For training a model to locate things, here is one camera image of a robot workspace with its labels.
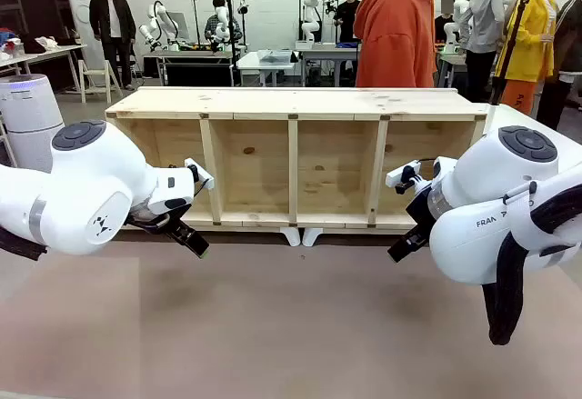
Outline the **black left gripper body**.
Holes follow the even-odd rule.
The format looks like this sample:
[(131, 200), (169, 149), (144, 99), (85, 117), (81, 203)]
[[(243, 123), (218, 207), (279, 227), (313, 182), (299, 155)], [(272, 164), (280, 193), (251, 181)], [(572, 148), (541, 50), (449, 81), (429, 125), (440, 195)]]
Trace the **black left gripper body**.
[(193, 229), (182, 221), (184, 214), (190, 209), (185, 199), (169, 200), (170, 209), (154, 217), (138, 217), (137, 213), (130, 214), (125, 225), (143, 229), (149, 234), (165, 234), (167, 236), (191, 236)]

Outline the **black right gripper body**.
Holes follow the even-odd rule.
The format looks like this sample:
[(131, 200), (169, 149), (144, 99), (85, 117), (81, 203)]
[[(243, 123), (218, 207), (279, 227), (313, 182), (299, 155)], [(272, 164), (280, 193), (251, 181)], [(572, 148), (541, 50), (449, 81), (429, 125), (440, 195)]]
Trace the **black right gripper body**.
[(416, 222), (416, 226), (405, 235), (408, 243), (427, 243), (430, 232), (436, 222), (428, 206), (431, 188), (425, 188), (407, 206), (406, 212)]

